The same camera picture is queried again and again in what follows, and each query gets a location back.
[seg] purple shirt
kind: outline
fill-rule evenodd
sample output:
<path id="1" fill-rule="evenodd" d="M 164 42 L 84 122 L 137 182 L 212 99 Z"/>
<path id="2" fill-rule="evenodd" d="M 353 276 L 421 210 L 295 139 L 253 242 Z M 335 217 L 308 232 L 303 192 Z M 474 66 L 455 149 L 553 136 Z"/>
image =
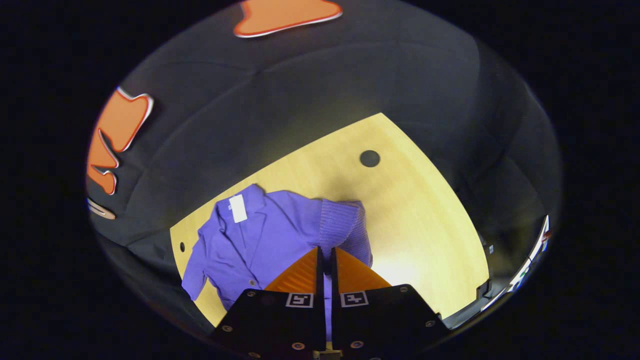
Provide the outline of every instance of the purple shirt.
<path id="1" fill-rule="evenodd" d="M 256 184 L 242 195 L 246 220 L 234 222 L 229 198 L 216 203 L 198 230 L 182 287 L 198 298 L 208 278 L 225 309 L 247 288 L 262 290 L 312 249 L 325 260 L 339 247 L 372 265 L 365 212 L 360 201 L 308 199 L 288 191 L 265 194 Z M 331 334 L 331 279 L 324 277 L 327 340 Z"/>

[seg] orange shape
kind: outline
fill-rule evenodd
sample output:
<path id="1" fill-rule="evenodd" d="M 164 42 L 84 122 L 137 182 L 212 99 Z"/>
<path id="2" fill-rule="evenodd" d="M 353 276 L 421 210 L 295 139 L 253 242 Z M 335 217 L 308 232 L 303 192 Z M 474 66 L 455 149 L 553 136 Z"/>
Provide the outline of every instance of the orange shape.
<path id="1" fill-rule="evenodd" d="M 264 288 L 283 293 L 316 293 L 317 248 L 311 250 L 284 270 Z"/>
<path id="2" fill-rule="evenodd" d="M 96 167 L 117 168 L 120 163 L 105 138 L 109 139 L 115 152 L 127 150 L 151 113 L 153 103 L 148 94 L 131 97 L 117 88 L 98 118 L 89 146 L 86 173 L 109 195 L 116 191 L 117 178 L 111 171 L 100 171 Z"/>
<path id="3" fill-rule="evenodd" d="M 241 6 L 244 19 L 234 29 L 234 34 L 241 38 L 259 37 L 342 15 L 338 4 L 325 0 L 246 0 Z"/>
<path id="4" fill-rule="evenodd" d="M 335 248 L 338 263 L 338 292 L 354 293 L 391 286 L 375 271 L 348 252 Z"/>

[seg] wooden table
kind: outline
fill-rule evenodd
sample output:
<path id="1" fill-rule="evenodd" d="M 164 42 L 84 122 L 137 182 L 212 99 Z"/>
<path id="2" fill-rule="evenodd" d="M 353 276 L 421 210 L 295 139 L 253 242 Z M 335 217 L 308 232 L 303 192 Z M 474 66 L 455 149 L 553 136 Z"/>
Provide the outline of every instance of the wooden table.
<path id="1" fill-rule="evenodd" d="M 375 167 L 361 164 L 366 150 L 380 155 Z M 481 242 L 456 194 L 425 154 L 382 113 L 288 154 L 175 224 L 170 231 L 180 276 L 197 231 L 215 203 L 253 183 L 268 193 L 289 190 L 309 198 L 361 200 L 372 269 L 391 285 L 411 284 L 443 319 L 473 302 L 476 288 L 489 278 Z M 226 313 L 208 281 L 195 303 L 213 325 Z"/>

